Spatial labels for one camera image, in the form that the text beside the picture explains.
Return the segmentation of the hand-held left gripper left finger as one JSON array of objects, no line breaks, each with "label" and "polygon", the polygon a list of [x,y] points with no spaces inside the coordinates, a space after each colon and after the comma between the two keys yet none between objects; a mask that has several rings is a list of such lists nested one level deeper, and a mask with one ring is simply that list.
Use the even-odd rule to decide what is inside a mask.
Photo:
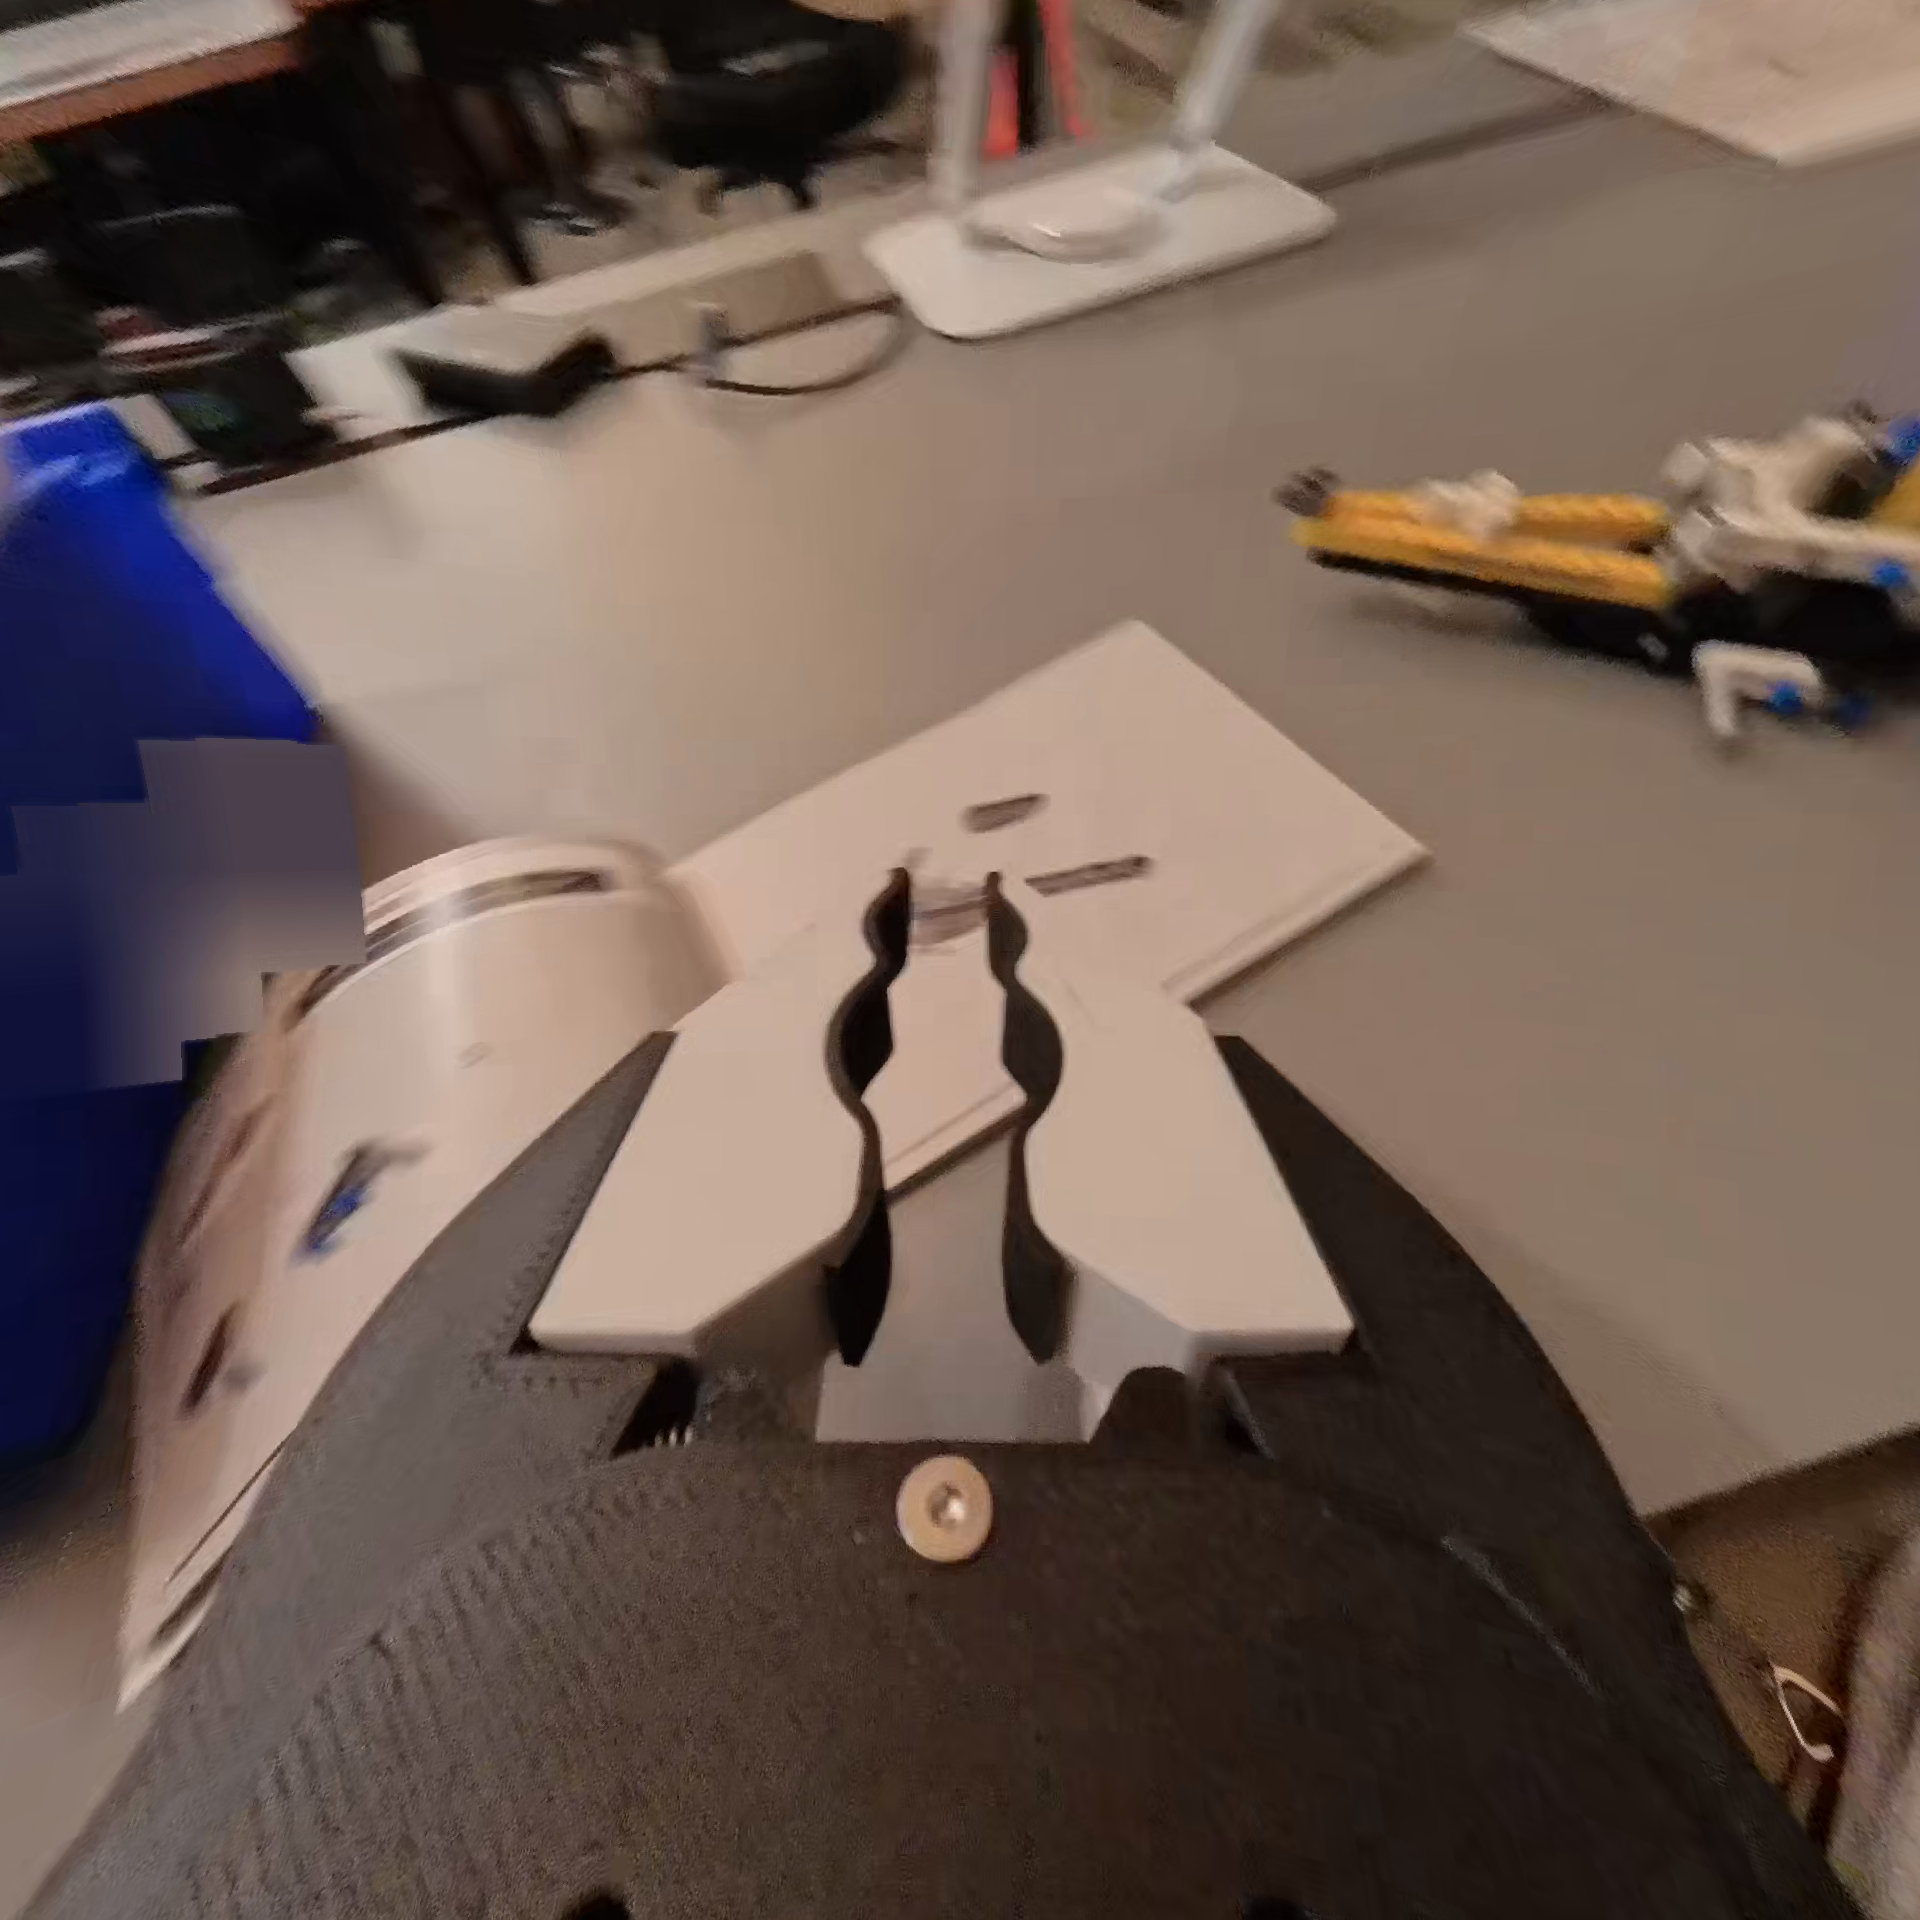
[{"label": "hand-held left gripper left finger", "polygon": [[838,902],[685,1016],[526,1334],[694,1369],[862,1365],[893,1243],[868,1090],[913,878]]}]

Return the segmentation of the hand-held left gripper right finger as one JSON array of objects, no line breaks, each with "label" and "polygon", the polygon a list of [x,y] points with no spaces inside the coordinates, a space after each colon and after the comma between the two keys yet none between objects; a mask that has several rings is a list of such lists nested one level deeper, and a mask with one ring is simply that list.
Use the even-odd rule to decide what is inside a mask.
[{"label": "hand-held left gripper right finger", "polygon": [[1074,1378],[1082,1433],[1137,1373],[1342,1353],[1352,1308],[1206,1021],[1014,876],[986,878],[985,938],[1021,1092],[1007,1316]]}]

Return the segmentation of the lego instruction booklet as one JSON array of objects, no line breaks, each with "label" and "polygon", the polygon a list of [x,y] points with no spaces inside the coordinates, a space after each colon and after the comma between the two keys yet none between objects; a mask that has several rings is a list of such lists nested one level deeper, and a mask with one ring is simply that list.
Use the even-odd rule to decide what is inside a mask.
[{"label": "lego instruction booklet", "polygon": [[210,1612],[293,1433],[403,1274],[642,1044],[838,902],[913,878],[882,1193],[1014,1119],[993,874],[1193,1005],[1426,851],[1130,622],[675,866],[499,838],[363,897],[359,959],[283,976],[187,1123],[135,1281],[117,1706]]}]

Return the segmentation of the yellow white lego plane model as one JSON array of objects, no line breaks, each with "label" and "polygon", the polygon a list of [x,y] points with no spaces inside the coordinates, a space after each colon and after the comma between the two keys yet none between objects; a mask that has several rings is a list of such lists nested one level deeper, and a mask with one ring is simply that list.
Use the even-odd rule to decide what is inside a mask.
[{"label": "yellow white lego plane model", "polygon": [[1916,415],[1816,413],[1679,443],[1656,493],[1524,493],[1500,470],[1275,493],[1328,570],[1517,610],[1575,653],[1691,680],[1716,741],[1747,712],[1860,724],[1916,696]]}]

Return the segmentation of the blue plastic bin with tag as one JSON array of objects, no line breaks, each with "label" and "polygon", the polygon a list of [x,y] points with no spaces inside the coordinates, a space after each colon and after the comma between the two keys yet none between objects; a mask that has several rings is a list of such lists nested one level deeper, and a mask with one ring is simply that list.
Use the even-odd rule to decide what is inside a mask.
[{"label": "blue plastic bin with tag", "polygon": [[2,1465],[88,1430],[215,1044],[363,953],[342,750],[88,406],[4,429]]}]

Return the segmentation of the black office chair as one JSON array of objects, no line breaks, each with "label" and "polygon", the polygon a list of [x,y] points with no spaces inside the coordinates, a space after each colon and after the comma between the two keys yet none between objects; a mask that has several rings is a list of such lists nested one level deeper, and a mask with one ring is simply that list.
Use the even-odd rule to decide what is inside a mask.
[{"label": "black office chair", "polygon": [[703,178],[700,204],[775,187],[798,209],[820,202],[838,162],[897,162],[911,147],[881,129],[914,73],[899,17],[845,17],[795,1],[663,1],[648,34],[648,151]]}]

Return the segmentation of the printed paper sheet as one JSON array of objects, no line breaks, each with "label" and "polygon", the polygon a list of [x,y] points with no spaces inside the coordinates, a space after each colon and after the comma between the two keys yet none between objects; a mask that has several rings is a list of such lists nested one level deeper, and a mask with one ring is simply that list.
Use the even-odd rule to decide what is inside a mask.
[{"label": "printed paper sheet", "polygon": [[1462,26],[1488,52],[1747,157],[1807,167],[1916,141],[1915,1],[1568,1]]}]

